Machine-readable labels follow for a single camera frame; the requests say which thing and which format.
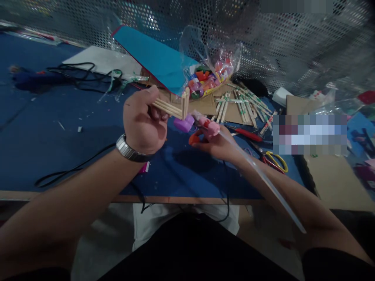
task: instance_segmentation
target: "metal mesh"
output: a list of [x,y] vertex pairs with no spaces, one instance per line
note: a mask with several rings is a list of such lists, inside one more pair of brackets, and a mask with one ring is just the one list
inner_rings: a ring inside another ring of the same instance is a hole
[[204,42],[243,42],[238,75],[269,91],[283,86],[308,96],[331,82],[345,90],[336,97],[343,99],[375,86],[374,13],[361,0],[333,7],[331,14],[266,14],[256,0],[3,0],[0,18],[113,50],[110,34],[120,23],[177,50],[184,27],[194,25]]

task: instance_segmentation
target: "red-handled scissors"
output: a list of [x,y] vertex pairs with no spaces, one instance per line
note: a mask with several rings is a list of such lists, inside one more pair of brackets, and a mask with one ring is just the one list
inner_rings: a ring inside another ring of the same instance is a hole
[[[256,144],[254,144],[252,141],[250,141],[250,143],[255,148],[255,150],[257,150],[258,153],[261,155],[261,160],[263,161],[263,163],[271,166],[272,168],[274,168],[275,170],[279,171],[282,174],[285,174],[285,173],[288,172],[288,170],[289,170],[288,165],[286,164],[286,162],[284,161],[284,159],[280,155],[273,154],[270,151],[264,151],[264,149],[262,149],[261,147],[259,147]],[[272,156],[279,159],[282,166],[280,166],[278,164],[278,162]]]
[[234,126],[229,126],[229,125],[225,125],[225,127],[227,127],[228,129],[234,130],[236,133],[239,133],[240,135],[244,135],[245,137],[248,137],[252,141],[256,141],[256,142],[262,142],[263,141],[263,139],[260,136],[254,134],[254,133],[250,133],[250,132],[248,132],[244,129],[236,128]]

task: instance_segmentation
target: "wooden table edge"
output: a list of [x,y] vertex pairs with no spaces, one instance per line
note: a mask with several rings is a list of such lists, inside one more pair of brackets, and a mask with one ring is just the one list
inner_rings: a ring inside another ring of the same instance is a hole
[[[33,191],[0,191],[0,201],[30,201],[41,192]],[[178,197],[178,196],[145,196],[146,203],[159,204],[214,204],[223,205],[227,203],[226,198],[200,198],[200,197]],[[112,203],[140,203],[136,195],[117,195]],[[256,205],[264,204],[265,200],[259,199],[236,199],[230,198],[231,205]]]

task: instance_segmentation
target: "floor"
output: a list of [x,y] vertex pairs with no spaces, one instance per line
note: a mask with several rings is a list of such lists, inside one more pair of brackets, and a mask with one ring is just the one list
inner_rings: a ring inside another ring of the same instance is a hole
[[[0,204],[0,221],[23,203],[8,208]],[[111,204],[79,241],[71,274],[72,281],[97,280],[132,251],[134,241],[132,204]],[[293,241],[291,225],[268,206],[241,206],[238,237],[294,275],[304,280],[295,249],[287,249],[280,238]]]

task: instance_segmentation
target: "person's left hand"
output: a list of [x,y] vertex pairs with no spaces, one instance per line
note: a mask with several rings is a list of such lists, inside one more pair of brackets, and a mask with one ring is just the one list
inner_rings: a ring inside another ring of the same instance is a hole
[[153,85],[147,90],[135,92],[125,101],[123,121],[126,143],[137,152],[154,154],[165,142],[169,115],[151,105],[157,98],[165,100]]

